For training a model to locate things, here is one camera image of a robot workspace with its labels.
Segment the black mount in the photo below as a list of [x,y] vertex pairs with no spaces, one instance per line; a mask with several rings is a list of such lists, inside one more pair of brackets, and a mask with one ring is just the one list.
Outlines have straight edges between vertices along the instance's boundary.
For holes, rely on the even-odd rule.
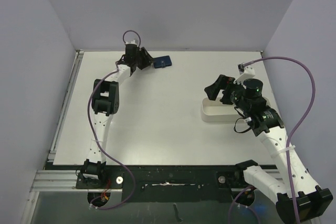
[[[100,79],[96,79],[93,88],[95,88],[100,82]],[[101,94],[109,92],[109,96],[105,97]],[[105,113],[106,116],[116,114],[119,109],[119,83],[115,81],[103,81],[93,94],[92,109],[95,114]]]
[[131,75],[137,67],[142,70],[149,67],[152,63],[154,63],[154,59],[147,50],[144,47],[139,48],[136,44],[126,44],[125,54],[117,62],[118,65],[129,66],[131,68]]
[[[316,191],[305,195],[298,192],[299,197],[296,198],[299,210],[300,221],[311,220],[321,216],[333,200],[333,196],[329,189],[321,189],[316,186]],[[287,194],[278,194],[278,202],[276,209],[279,217],[285,224],[295,224],[295,214],[292,199]]]

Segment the wire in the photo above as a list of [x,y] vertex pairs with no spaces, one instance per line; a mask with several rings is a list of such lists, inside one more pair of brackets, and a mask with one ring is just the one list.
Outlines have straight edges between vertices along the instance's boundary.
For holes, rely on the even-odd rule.
[[107,74],[106,76],[104,76],[98,83],[97,85],[95,86],[95,88],[93,89],[93,92],[89,98],[89,102],[88,102],[88,107],[87,107],[87,113],[88,113],[88,120],[89,120],[89,124],[90,124],[90,127],[91,127],[91,130],[93,132],[93,136],[94,136],[94,139],[96,140],[96,144],[98,145],[98,148],[100,149],[100,151],[102,153],[104,153],[104,155],[106,157],[108,157],[109,159],[113,160],[114,162],[118,163],[119,165],[121,165],[131,176],[132,180],[133,180],[133,189],[131,191],[131,193],[129,194],[129,196],[127,196],[123,201],[121,201],[120,203],[116,204],[116,205],[113,205],[111,207],[99,207],[97,209],[100,209],[100,210],[110,210],[110,209],[114,209],[114,208],[117,208],[117,207],[120,207],[122,204],[124,204],[127,200],[129,200],[133,194],[134,194],[134,191],[135,191],[135,187],[136,187],[136,182],[135,182],[135,177],[133,175],[133,173],[131,172],[131,170],[128,169],[127,166],[125,166],[124,164],[122,164],[120,161],[116,160],[115,158],[111,157],[100,145],[99,143],[99,140],[98,140],[98,137],[97,137],[97,134],[96,134],[96,131],[95,131],[95,128],[93,127],[93,123],[92,123],[92,120],[91,120],[91,116],[90,116],[90,105],[91,105],[91,101],[92,101],[92,98],[93,98],[93,95],[94,93],[97,91],[97,89],[99,88],[99,86],[105,81],[105,79],[115,73],[117,73],[119,71],[119,69]]
[[248,128],[248,129],[246,129],[246,130],[244,130],[244,131],[237,131],[237,130],[236,130],[236,125],[237,125],[237,122],[238,122],[239,119],[244,119],[244,118],[238,118],[238,119],[236,120],[236,122],[235,122],[235,126],[233,127],[233,130],[234,130],[236,133],[239,133],[239,134],[246,133],[246,132],[250,131],[251,128]]
[[[248,189],[253,189],[254,186],[248,186],[246,187],[245,189],[243,189],[235,198],[234,200],[232,201],[231,205],[230,205],[230,208],[229,208],[229,212],[227,214],[227,222],[230,224],[231,223],[231,212],[232,212],[232,209],[233,209],[233,206],[237,203],[236,201],[238,200],[238,198],[245,192],[247,191]],[[257,213],[251,208],[251,207],[247,207],[254,215],[255,217],[257,218],[258,220],[258,223],[261,224],[261,221],[259,219],[259,216],[257,215]]]
[[126,41],[125,41],[125,35],[126,35],[127,33],[130,33],[130,32],[133,32],[133,33],[135,33],[135,34],[138,36],[138,38],[139,38],[139,44],[138,44],[138,47],[140,47],[140,45],[141,45],[141,37],[140,37],[140,35],[139,35],[136,31],[134,31],[134,30],[127,30],[126,32],[124,32],[124,34],[122,35],[122,41],[124,41],[124,44],[126,44]]
[[[316,86],[315,86],[315,80],[314,77],[311,73],[311,71],[309,70],[309,68],[303,64],[302,62],[292,59],[292,58],[288,58],[288,57],[267,57],[267,58],[261,58],[261,59],[257,59],[257,60],[253,60],[250,61],[248,63],[243,64],[243,67],[252,65],[254,63],[257,63],[259,61],[264,61],[264,60],[274,60],[274,59],[279,59],[279,60],[288,60],[288,61],[292,61],[300,66],[302,66],[305,71],[307,72],[307,74],[309,75],[310,81],[311,81],[311,99],[309,102],[309,105],[307,107],[307,110],[305,111],[305,113],[303,114],[303,116],[301,117],[301,119],[299,120],[299,122],[294,126],[294,128],[292,129],[292,131],[289,133],[288,138],[287,138],[287,142],[286,142],[286,147],[289,147],[291,138],[294,134],[294,132],[297,130],[297,128],[301,125],[301,123],[304,121],[304,119],[307,117],[309,111],[311,110],[311,107],[313,106],[314,100],[315,100],[315,93],[316,93]],[[291,190],[291,194],[292,194],[292,199],[293,199],[293,207],[294,207],[294,213],[295,213],[295,219],[296,219],[296,223],[300,224],[300,217],[299,217],[299,210],[298,210],[298,206],[297,206],[297,201],[296,201],[296,194],[295,194],[295,188],[294,188],[294,183],[293,183],[293,177],[292,177],[292,169],[290,166],[290,154],[289,154],[289,150],[286,151],[287,154],[287,167],[288,167],[288,177],[289,177],[289,184],[290,184],[290,190]]]

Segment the black cable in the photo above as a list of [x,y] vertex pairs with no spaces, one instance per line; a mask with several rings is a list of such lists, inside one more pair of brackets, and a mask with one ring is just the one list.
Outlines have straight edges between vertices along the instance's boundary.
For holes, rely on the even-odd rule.
[[243,133],[246,133],[246,132],[252,130],[251,128],[248,128],[248,129],[246,129],[246,130],[244,130],[244,131],[240,131],[240,132],[237,131],[237,130],[236,130],[236,125],[237,125],[237,122],[238,122],[239,119],[244,119],[244,118],[238,118],[238,119],[236,120],[236,122],[235,122],[235,126],[233,127],[233,130],[234,130],[236,133],[243,134]]
[[245,117],[243,114],[241,114],[241,112],[238,110],[239,108],[238,108],[237,106],[234,106],[234,109],[235,109],[235,111],[237,111],[238,115],[240,115],[243,119],[246,118],[246,117]]

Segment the cable tie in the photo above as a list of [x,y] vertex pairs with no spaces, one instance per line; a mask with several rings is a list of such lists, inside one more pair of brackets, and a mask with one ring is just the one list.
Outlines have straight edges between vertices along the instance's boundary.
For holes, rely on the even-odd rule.
[[271,157],[272,157],[272,158],[275,158],[275,157],[278,156],[279,154],[284,153],[284,152],[289,151],[289,150],[292,150],[292,149],[294,149],[294,148],[295,148],[295,145],[292,145],[292,146],[287,147],[287,148],[283,148],[283,149],[281,149],[281,150],[279,150],[279,151],[273,153],[273,154],[271,155]]
[[99,143],[102,143],[104,142],[103,140],[96,140],[95,138],[91,138],[92,141],[95,141],[95,142],[99,142]]

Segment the black bracket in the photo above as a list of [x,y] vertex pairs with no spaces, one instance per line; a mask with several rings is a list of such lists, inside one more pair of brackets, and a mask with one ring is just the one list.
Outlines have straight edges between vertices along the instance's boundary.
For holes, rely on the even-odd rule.
[[[100,82],[96,79],[93,88]],[[101,94],[108,92],[109,96],[105,97]],[[95,114],[105,113],[106,116],[116,114],[119,109],[119,83],[116,81],[103,81],[99,85],[92,97],[92,109]]]
[[[298,194],[299,197],[296,198],[296,201],[301,221],[321,216],[333,200],[330,190],[328,188],[321,189],[319,186],[316,186],[316,191],[310,194],[305,195],[301,191]],[[293,200],[288,198],[287,194],[278,194],[276,209],[285,224],[296,223]]]

